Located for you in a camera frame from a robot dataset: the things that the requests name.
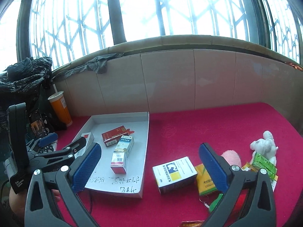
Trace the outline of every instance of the pink fuzzy object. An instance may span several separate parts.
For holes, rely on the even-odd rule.
[[[230,165],[237,165],[241,167],[241,160],[239,155],[234,150],[227,150],[221,155]]]

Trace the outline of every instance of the metal bolt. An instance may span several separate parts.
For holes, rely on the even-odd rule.
[[[61,167],[61,171],[62,171],[62,172],[66,172],[68,169],[69,169],[68,166],[62,166],[62,167]]]
[[[262,174],[266,174],[267,173],[267,171],[265,170],[265,169],[260,169],[260,172],[262,173]]]
[[[233,171],[238,171],[238,170],[240,170],[240,167],[239,166],[236,166],[236,165],[232,165],[231,166],[231,169],[233,170]]]
[[[38,175],[38,174],[40,174],[40,172],[41,172],[40,169],[37,169],[34,171],[34,175]]]

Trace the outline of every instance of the white box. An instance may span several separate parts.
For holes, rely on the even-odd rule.
[[[114,152],[124,152],[126,156],[128,156],[133,145],[134,138],[132,136],[123,135],[116,145]]]
[[[80,149],[77,153],[75,153],[75,159],[78,157],[78,156],[81,156],[84,154],[84,152],[87,150],[87,148],[93,143],[94,141],[94,135],[93,133],[91,132],[88,132],[88,133],[82,133],[81,136],[83,136],[85,139],[86,139],[86,144],[85,146]]]
[[[152,168],[161,194],[193,183],[197,172],[188,157]]]
[[[115,146],[106,147],[101,134],[122,125],[134,131],[131,135],[136,142],[127,158],[127,174],[117,175],[110,168]],[[148,112],[91,116],[73,140],[82,133],[92,132],[94,142],[102,149],[101,159],[85,187],[111,195],[142,198],[148,127]]]
[[[126,174],[127,156],[125,152],[114,152],[111,169],[115,174]]]

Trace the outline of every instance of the red tablecloth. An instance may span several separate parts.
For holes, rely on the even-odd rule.
[[[66,132],[59,132],[58,148],[70,143],[88,117],[73,118]],[[289,218],[303,187],[302,138],[274,108],[264,103],[150,115],[148,148],[142,199],[104,195],[92,191],[92,216],[102,227],[177,227],[181,221],[205,220],[208,211],[199,201],[195,185],[160,195],[152,167],[185,156],[200,164],[199,145],[208,142],[218,155],[235,150],[242,164],[250,161],[249,144],[272,132],[277,152],[279,176],[274,192],[277,226]],[[79,193],[89,209],[87,190]],[[59,204],[68,223],[72,219]]]

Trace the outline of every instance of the yellow square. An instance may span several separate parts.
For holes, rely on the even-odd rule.
[[[174,172],[169,174],[173,181],[178,180],[181,178],[180,172]]]

